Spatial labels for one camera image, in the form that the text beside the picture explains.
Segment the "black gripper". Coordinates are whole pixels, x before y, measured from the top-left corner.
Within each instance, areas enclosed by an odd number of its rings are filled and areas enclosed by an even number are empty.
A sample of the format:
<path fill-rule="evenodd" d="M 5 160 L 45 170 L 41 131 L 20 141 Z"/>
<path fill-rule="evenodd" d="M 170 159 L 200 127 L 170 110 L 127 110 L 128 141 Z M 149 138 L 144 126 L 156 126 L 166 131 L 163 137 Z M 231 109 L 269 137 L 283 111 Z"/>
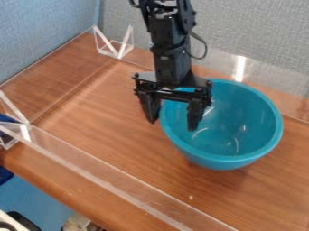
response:
<path fill-rule="evenodd" d="M 191 48 L 184 42 L 176 47 L 152 47 L 153 72 L 133 74 L 133 93 L 141 103 L 141 111 L 152 124 L 159 117 L 160 100 L 184 102 L 187 126 L 194 131 L 203 118 L 203 109 L 211 105 L 210 80 L 198 77 L 191 70 Z"/>

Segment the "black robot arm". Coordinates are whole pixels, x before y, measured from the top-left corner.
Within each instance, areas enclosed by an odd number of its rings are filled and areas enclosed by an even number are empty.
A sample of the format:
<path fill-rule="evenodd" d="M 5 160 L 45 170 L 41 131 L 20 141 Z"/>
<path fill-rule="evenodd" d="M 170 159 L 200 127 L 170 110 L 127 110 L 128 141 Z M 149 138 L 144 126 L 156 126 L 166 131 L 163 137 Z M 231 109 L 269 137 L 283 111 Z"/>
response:
<path fill-rule="evenodd" d="M 191 31 L 196 25 L 196 12 L 190 0 L 129 0 L 141 11 L 147 32 L 151 34 L 153 71 L 137 72 L 133 94 L 141 111 L 152 123 L 159 117 L 160 101 L 174 100 L 187 104 L 187 127 L 192 131 L 211 106 L 212 82 L 191 71 Z"/>

